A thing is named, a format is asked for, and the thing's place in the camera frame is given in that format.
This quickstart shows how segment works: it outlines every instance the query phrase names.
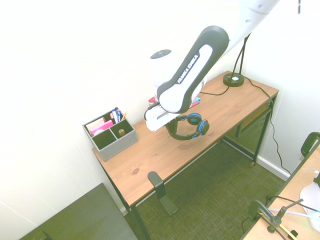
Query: headphones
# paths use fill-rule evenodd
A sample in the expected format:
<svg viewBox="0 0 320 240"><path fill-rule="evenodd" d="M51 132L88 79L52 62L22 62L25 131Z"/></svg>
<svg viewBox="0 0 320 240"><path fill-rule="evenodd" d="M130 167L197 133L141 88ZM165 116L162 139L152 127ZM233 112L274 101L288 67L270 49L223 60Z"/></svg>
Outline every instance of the headphones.
<svg viewBox="0 0 320 240"><path fill-rule="evenodd" d="M178 128L178 122L187 120L189 124L191 125L197 125L196 131L194 133L191 133L189 135L180 135L177 134L177 128ZM209 123L207 120L202 120L202 117L198 113L190 113L189 115L182 115L178 116L172 121L168 122L165 125L166 129L168 130L171 137L177 140L190 140L195 139L196 137L200 135L205 135L209 130Z"/></svg>

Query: dark gray carpet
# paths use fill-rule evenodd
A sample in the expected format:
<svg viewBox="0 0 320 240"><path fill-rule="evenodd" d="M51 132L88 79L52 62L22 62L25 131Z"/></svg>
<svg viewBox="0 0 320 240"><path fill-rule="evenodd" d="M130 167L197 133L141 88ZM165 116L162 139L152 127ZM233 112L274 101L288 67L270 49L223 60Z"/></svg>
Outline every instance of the dark gray carpet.
<svg viewBox="0 0 320 240"><path fill-rule="evenodd" d="M263 203L284 184L222 142L165 185L178 211L169 216L154 194L137 207L152 240L239 240L251 201ZM125 217L139 239L130 215ZM244 223L247 230L251 222Z"/></svg>

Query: gray desk organizer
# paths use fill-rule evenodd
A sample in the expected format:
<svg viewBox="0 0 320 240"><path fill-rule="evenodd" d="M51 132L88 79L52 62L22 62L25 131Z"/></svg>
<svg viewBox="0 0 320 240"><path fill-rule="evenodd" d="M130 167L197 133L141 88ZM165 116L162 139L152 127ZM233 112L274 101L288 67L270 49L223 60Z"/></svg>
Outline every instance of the gray desk organizer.
<svg viewBox="0 0 320 240"><path fill-rule="evenodd" d="M97 117L96 119L93 119L87 122L86 124L82 125L85 133L89 137L94 147L99 151L104 161L107 161L114 155L120 153L122 150L126 149L127 147L138 141L136 130L129 123L129 121L126 118L124 118L122 121L116 123L114 119L111 119L111 113L112 111L109 111ZM113 125L104 130L103 132L99 133L98 135L91 136L86 126L102 117L106 121L112 120ZM120 134L118 133L120 129L124 130L124 136L120 136Z"/></svg>

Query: wooden desk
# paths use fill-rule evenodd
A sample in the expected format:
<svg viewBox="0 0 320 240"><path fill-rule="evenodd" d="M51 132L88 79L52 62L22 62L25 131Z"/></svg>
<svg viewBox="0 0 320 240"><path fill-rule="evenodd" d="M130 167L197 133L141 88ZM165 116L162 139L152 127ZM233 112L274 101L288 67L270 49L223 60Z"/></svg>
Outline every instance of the wooden desk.
<svg viewBox="0 0 320 240"><path fill-rule="evenodd" d="M315 178L314 171L320 170L320 146L311 154L311 156L305 161L302 162L297 171L295 172L292 179L288 179L283 190L280 190L280 193L277 194L281 197L298 201L300 199L300 192L310 183L313 182ZM288 206L291 202L277 198L271 204L270 208L280 209L282 206ZM295 205L289 208L288 211L298 212L306 214L302 206ZM289 231L295 230L298 233L297 239L301 240L319 240L320 232L316 231L312 226L307 217L285 214L282 218L282 225L286 227ZM247 235L245 235L244 240L282 240L282 237L277 233L269 233L267 231L268 224L259 219L258 222L249 230ZM278 230L282 233L283 236L287 234L278 227Z"/></svg>
<svg viewBox="0 0 320 240"><path fill-rule="evenodd" d="M224 92L227 86L223 84L223 76L226 73L229 72L209 81L202 91L214 94ZM278 94L278 90L273 87L256 81L253 81L253 84L263 88L273 99ZM132 209L154 190L148 179L149 172L154 171L162 180L167 180L270 101L261 89L252 86L247 79L242 86L231 87L223 95L200 93L199 97L201 103L189 109L186 114L198 113L203 120L208 120L210 128L204 136L179 141L170 137L165 127L155 132L150 131L145 120L142 120L134 125L138 142L116 156L104 161L98 151L93 149L127 209ZM177 132L182 135L196 131L196 126L188 124L187 121L179 122L178 126Z"/></svg>

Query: headphone ear cup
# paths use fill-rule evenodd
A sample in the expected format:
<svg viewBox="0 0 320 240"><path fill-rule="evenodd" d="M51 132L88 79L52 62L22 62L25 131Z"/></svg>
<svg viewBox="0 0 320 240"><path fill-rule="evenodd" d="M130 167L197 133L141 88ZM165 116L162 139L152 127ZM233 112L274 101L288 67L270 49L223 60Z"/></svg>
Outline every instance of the headphone ear cup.
<svg viewBox="0 0 320 240"><path fill-rule="evenodd" d="M200 135L205 135L209 130L209 122L207 120L201 121L196 127L196 131L200 133Z"/></svg>
<svg viewBox="0 0 320 240"><path fill-rule="evenodd" d="M202 117L198 113L190 113L187 116L187 120L189 124L196 126L202 121Z"/></svg>

